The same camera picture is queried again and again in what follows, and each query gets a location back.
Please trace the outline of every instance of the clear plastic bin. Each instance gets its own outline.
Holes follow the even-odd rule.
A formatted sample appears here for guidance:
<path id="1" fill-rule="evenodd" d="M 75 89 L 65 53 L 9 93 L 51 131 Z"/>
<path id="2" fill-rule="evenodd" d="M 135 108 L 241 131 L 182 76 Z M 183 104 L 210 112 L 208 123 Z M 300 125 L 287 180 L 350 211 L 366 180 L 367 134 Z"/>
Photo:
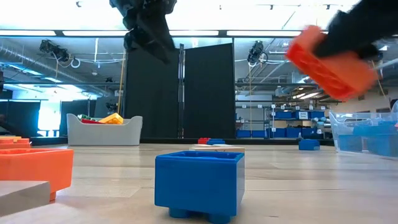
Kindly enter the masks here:
<path id="1" fill-rule="evenodd" d="M 330 112 L 337 151 L 366 152 L 398 157 L 398 113 Z"/>

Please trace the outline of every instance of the transparent container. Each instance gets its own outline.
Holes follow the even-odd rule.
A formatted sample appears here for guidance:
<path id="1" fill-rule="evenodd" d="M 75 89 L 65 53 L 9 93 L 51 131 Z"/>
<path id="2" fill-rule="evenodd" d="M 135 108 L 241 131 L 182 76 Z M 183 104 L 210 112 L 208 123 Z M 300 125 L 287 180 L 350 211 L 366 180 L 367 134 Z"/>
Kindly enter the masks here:
<path id="1" fill-rule="evenodd" d="M 330 112 L 337 151 L 398 157 L 398 108 L 391 113 Z"/>

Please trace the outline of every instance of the light wood floor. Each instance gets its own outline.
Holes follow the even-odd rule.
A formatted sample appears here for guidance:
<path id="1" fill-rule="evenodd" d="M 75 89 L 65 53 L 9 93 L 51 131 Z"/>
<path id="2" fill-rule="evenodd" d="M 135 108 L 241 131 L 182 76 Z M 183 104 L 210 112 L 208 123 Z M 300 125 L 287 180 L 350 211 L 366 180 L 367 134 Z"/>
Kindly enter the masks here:
<path id="1" fill-rule="evenodd" d="M 155 156 L 189 147 L 72 147 L 73 183 L 57 203 L 111 223 L 206 223 L 170 218 L 154 205 Z M 397 222 L 398 161 L 332 147 L 246 147 L 246 193 L 232 223 Z"/>

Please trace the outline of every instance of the label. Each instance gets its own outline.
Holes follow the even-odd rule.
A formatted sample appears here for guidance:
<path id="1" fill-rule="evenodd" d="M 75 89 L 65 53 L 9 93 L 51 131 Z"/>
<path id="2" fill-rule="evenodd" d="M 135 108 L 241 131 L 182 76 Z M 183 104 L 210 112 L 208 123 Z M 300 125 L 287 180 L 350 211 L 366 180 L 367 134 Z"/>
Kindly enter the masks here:
<path id="1" fill-rule="evenodd" d="M 299 119 L 308 119 L 308 112 L 299 111 L 298 112 L 298 118 Z"/>

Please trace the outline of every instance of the orange plastic block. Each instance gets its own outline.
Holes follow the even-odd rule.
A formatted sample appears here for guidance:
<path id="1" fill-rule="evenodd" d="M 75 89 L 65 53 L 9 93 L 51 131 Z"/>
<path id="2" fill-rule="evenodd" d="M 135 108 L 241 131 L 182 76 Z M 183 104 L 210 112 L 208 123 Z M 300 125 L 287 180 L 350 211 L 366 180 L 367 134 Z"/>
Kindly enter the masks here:
<path id="1" fill-rule="evenodd" d="M 72 149 L 0 150 L 0 180 L 48 181 L 51 200 L 72 181 Z"/>
<path id="2" fill-rule="evenodd" d="M 0 139 L 0 150 L 24 149 L 24 148 L 30 148 L 29 139 Z"/>
<path id="3" fill-rule="evenodd" d="M 2 139 L 13 139 L 14 142 L 16 142 L 18 139 L 21 139 L 22 137 L 20 136 L 0 136 L 0 140 Z"/>
<path id="4" fill-rule="evenodd" d="M 117 113 L 114 113 L 100 120 L 99 122 L 104 124 L 123 124 L 123 118 Z"/>
<path id="5" fill-rule="evenodd" d="M 377 73 L 356 53 L 345 52 L 323 59 L 312 54 L 323 38 L 325 34 L 319 27 L 309 26 L 293 40 L 286 57 L 335 99 L 347 100 L 370 89 Z"/>

